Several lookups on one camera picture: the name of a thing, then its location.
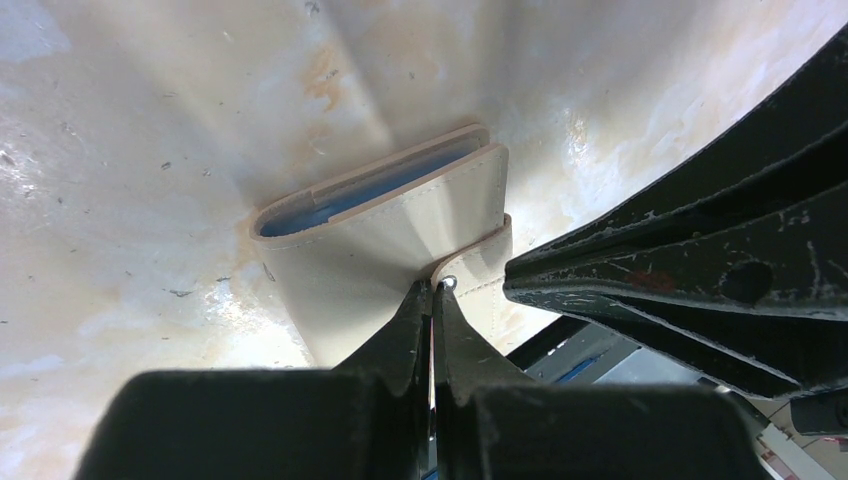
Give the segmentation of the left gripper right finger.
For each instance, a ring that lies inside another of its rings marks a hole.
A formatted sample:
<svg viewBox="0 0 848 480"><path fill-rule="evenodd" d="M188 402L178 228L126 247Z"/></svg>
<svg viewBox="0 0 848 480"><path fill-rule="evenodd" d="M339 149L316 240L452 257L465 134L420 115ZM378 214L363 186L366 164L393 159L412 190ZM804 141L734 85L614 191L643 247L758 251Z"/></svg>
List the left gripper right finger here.
<svg viewBox="0 0 848 480"><path fill-rule="evenodd" d="M737 408L697 387L545 384L433 299L442 479L762 479Z"/></svg>

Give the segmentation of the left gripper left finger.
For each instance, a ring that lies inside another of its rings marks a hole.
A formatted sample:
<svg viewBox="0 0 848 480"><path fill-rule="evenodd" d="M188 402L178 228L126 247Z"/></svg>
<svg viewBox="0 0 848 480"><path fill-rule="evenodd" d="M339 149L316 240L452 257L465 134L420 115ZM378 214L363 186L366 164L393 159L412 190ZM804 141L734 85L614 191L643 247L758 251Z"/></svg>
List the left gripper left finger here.
<svg viewBox="0 0 848 480"><path fill-rule="evenodd" d="M115 395L79 479L418 479L432 289L331 369L148 371Z"/></svg>

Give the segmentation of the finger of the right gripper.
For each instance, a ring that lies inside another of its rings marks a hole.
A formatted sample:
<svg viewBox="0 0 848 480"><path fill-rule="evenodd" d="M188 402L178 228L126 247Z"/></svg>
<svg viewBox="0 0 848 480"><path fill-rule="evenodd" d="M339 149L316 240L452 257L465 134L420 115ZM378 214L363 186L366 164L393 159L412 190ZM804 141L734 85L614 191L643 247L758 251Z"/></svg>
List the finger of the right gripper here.
<svg viewBox="0 0 848 480"><path fill-rule="evenodd" d="M517 265L648 265L847 180L847 30L695 155Z"/></svg>
<svg viewBox="0 0 848 480"><path fill-rule="evenodd" d="M847 385L847 188L739 226L568 262L512 260L514 302L583 317L765 398Z"/></svg>

